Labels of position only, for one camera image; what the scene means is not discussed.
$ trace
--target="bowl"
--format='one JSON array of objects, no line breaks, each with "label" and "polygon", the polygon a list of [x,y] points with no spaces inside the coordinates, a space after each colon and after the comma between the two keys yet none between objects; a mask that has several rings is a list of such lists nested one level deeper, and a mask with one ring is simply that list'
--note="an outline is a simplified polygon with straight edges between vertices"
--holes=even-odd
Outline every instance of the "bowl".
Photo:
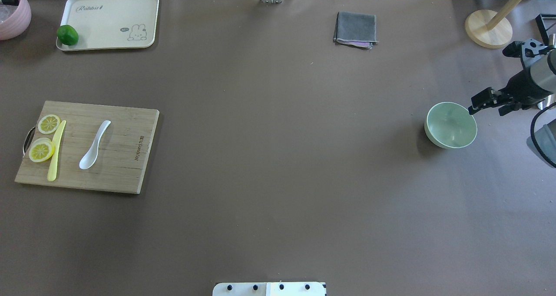
[{"label": "bowl", "polygon": [[477,122],[467,108],[452,102],[441,102],[429,110],[425,133],[443,149],[461,149],[475,140]]},{"label": "bowl", "polygon": [[27,0],[20,0],[16,10],[0,23],[0,40],[12,39],[25,31],[31,21],[31,9]]}]

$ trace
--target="green bowl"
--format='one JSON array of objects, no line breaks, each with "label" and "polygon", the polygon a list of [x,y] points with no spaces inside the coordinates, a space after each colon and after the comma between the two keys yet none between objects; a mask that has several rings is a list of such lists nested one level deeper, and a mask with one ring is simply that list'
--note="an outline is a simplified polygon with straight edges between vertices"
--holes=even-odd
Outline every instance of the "green bowl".
[{"label": "green bowl", "polygon": [[443,149],[461,149],[477,136],[477,122],[467,108],[452,102],[433,106],[425,120],[427,137]]}]

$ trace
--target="wooden stand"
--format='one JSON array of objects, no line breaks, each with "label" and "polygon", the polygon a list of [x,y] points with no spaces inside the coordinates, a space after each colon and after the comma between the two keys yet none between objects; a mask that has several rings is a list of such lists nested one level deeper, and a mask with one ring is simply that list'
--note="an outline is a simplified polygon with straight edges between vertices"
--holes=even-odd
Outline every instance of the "wooden stand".
[{"label": "wooden stand", "polygon": [[500,12],[479,10],[465,20],[465,32],[478,45],[500,49],[512,39],[512,25],[506,16],[522,0],[509,0]]}]

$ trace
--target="logo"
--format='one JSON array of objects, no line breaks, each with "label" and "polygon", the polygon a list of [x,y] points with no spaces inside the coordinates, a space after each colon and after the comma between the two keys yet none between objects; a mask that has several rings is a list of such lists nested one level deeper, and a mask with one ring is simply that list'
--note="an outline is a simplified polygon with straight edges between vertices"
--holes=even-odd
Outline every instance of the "logo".
[{"label": "logo", "polygon": [[137,153],[135,153],[135,161],[139,161],[139,155],[141,155],[141,148],[143,147],[143,140],[145,136],[139,137],[139,144],[137,144]]},{"label": "logo", "polygon": [[81,5],[80,7],[78,7],[77,9],[75,9],[76,13],[79,13],[81,11],[95,11],[95,10],[101,10],[103,9],[103,5],[101,6],[87,6],[87,5]]}]

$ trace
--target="green lime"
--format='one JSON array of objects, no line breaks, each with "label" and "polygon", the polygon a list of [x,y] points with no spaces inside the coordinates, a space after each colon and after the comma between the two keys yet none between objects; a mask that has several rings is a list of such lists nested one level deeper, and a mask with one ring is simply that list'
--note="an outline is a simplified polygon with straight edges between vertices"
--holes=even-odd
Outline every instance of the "green lime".
[{"label": "green lime", "polygon": [[75,45],[75,43],[79,40],[77,31],[75,31],[75,29],[70,25],[60,26],[60,28],[56,31],[56,35],[58,36],[58,39],[60,39],[60,42],[65,45]]}]

